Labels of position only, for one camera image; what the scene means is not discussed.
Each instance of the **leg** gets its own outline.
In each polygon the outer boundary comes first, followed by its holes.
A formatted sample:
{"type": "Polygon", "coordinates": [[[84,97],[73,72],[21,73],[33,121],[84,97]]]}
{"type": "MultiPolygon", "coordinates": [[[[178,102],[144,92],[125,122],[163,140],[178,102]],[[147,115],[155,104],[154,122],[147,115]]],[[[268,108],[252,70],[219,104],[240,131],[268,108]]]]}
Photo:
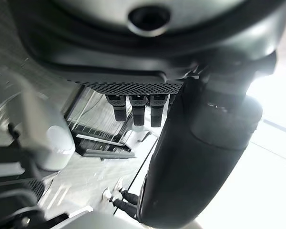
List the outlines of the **leg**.
{"type": "Polygon", "coordinates": [[[112,202],[113,206],[117,207],[118,209],[124,211],[127,215],[129,215],[131,218],[138,220],[137,218],[137,206],[126,203],[120,199],[115,199],[112,202]]]}
{"type": "Polygon", "coordinates": [[[135,194],[128,193],[128,191],[123,187],[122,177],[116,183],[114,190],[120,192],[123,198],[126,199],[129,203],[138,205],[139,197],[135,194]]]}
{"type": "Polygon", "coordinates": [[[129,203],[138,205],[139,197],[135,194],[128,193],[127,190],[121,191],[121,194],[124,199],[126,199],[129,203]]]}

